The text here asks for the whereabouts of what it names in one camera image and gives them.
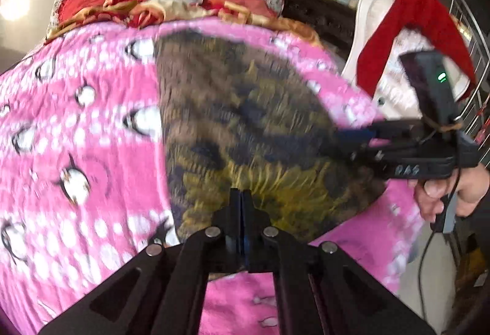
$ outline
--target dark wooden nightstand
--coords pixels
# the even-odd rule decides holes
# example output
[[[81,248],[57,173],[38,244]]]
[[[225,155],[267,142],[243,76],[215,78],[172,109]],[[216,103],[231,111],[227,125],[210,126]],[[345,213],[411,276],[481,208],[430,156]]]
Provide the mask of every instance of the dark wooden nightstand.
[[[345,60],[354,39],[356,11],[335,0],[284,0],[282,16],[313,27],[320,38],[338,47]]]

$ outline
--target dark patterned cloth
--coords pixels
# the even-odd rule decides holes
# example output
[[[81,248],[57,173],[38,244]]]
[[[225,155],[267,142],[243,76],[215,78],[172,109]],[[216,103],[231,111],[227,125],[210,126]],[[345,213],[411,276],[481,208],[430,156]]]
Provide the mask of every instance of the dark patterned cloth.
[[[168,189],[181,240],[210,225],[230,187],[274,226],[312,241],[384,192],[371,172],[319,156],[335,130],[283,59],[183,31],[155,48]]]

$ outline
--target human hand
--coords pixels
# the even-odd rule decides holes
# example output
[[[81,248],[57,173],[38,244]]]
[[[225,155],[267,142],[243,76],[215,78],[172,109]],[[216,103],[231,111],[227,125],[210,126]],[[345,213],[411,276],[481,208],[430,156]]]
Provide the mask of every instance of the human hand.
[[[435,222],[435,215],[444,210],[444,204],[440,200],[448,195],[456,182],[458,171],[455,170],[450,178],[443,180],[429,180],[424,182],[409,181],[415,186],[414,197],[420,207],[420,215],[424,220]],[[490,173],[483,164],[475,168],[461,169],[461,177],[456,188],[458,203],[456,214],[469,216],[473,213],[481,198],[487,193],[490,185]]]

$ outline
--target cord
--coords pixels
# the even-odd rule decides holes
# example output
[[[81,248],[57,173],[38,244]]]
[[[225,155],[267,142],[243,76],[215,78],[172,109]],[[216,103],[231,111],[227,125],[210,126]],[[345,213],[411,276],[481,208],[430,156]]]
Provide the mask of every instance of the cord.
[[[451,200],[454,197],[454,194],[456,193],[456,190],[458,188],[458,183],[461,178],[461,168],[458,168],[458,175],[456,176],[456,181],[454,183],[453,189],[449,193],[448,196],[448,202],[451,202]],[[427,309],[425,308],[425,300],[424,300],[424,293],[423,293],[423,288],[422,288],[422,266],[424,264],[424,259],[425,256],[427,255],[427,250],[430,247],[430,244],[432,240],[434,239],[436,232],[432,231],[432,234],[430,235],[429,239],[427,240],[427,243],[425,244],[424,250],[422,252],[422,255],[420,256],[420,264],[418,266],[418,273],[417,273],[417,282],[418,282],[418,294],[420,295],[420,309],[422,310],[422,318],[424,321],[427,321]]]

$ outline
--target pink blanket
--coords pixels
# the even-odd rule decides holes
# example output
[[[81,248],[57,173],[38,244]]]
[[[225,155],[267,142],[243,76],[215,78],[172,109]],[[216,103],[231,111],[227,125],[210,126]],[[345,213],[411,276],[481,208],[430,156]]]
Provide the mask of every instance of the pink blanket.
[[[0,306],[32,335],[172,226],[152,39],[176,29],[242,40],[288,58],[342,127],[376,108],[329,55],[288,35],[212,18],[126,29],[96,23],[0,78]],[[395,292],[422,220],[406,182],[322,237]],[[178,243],[170,229],[168,244]],[[268,275],[208,285],[202,333],[276,331]]]

